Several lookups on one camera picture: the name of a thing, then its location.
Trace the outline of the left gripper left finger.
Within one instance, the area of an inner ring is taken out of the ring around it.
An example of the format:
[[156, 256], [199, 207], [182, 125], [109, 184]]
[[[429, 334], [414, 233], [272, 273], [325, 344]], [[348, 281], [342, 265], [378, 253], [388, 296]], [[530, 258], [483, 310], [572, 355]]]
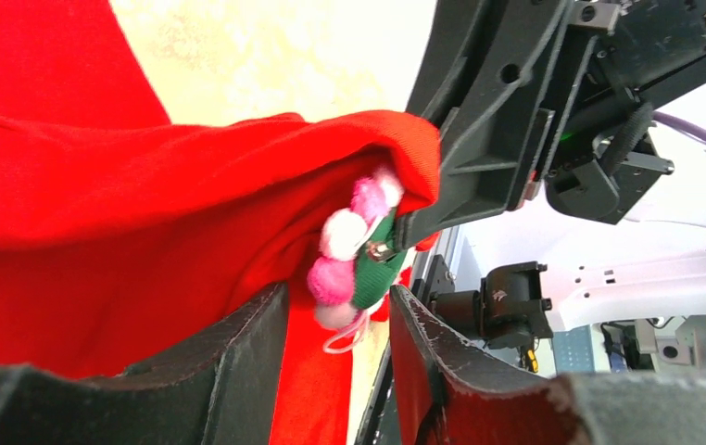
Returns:
[[287, 312], [286, 285], [268, 286], [113, 377], [0, 366], [0, 444], [265, 444]]

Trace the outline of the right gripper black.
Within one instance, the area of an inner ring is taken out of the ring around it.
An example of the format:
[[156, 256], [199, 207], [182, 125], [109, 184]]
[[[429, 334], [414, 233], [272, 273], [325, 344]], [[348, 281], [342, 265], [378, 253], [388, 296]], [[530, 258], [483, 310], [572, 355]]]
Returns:
[[555, 211], [618, 223], [674, 171], [649, 137], [659, 109], [705, 83], [706, 1], [437, 2], [407, 111], [441, 133], [439, 191], [397, 247], [507, 209], [547, 89], [535, 180]]

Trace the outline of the red t-shirt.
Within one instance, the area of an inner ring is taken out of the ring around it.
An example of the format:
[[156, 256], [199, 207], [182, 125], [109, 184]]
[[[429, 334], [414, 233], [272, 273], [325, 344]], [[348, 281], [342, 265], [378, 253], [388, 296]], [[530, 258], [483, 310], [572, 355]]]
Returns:
[[270, 444], [342, 444], [352, 360], [305, 282], [321, 226], [390, 164], [435, 202], [439, 136], [407, 113], [179, 125], [105, 1], [0, 1], [0, 365], [113, 376], [287, 281]]

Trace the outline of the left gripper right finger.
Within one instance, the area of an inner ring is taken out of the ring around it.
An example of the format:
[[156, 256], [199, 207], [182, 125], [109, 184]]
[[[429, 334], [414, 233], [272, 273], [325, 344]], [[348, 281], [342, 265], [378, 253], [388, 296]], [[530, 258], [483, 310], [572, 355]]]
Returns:
[[440, 341], [447, 401], [438, 444], [706, 444], [706, 374], [544, 378], [456, 331]]

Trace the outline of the pink flower brooch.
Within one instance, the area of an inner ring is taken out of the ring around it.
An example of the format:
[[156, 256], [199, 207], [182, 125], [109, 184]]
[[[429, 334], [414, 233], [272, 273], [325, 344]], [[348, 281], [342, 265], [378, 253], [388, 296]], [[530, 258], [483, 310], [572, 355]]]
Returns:
[[327, 218], [320, 256], [307, 274], [317, 323], [333, 333], [322, 349], [344, 354], [361, 341], [391, 285], [408, 266], [408, 251], [396, 247], [397, 207], [404, 188], [388, 167], [354, 183], [347, 207]]

